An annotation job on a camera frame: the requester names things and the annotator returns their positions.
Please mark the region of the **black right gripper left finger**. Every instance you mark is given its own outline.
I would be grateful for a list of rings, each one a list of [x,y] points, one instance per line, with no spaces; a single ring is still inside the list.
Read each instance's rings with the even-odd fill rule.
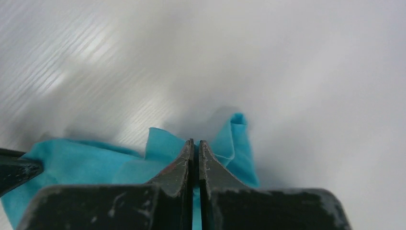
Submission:
[[[194,141],[144,184],[53,185],[41,189],[20,230],[190,230]]]

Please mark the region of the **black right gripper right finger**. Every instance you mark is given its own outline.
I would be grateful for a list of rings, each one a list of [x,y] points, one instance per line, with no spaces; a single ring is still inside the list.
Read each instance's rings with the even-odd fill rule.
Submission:
[[[237,179],[199,144],[199,182],[204,230],[350,230],[340,201],[328,190],[260,190]]]

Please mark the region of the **cyan t-shirt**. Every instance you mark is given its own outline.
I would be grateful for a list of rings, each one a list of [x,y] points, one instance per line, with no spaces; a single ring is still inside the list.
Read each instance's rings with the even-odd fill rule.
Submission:
[[[233,114],[210,142],[215,157],[240,181],[259,186],[255,172],[247,121]],[[36,143],[25,154],[38,160],[44,171],[7,192],[1,203],[16,229],[31,199],[42,188],[56,184],[142,184],[150,180],[178,156],[185,141],[170,132],[152,127],[145,155],[108,143],[57,138]]]

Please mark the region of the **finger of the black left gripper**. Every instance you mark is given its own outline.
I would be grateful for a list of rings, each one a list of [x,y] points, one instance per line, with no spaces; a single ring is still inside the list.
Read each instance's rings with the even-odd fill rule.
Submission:
[[[0,196],[37,177],[44,171],[37,160],[23,158],[25,152],[0,149]]]

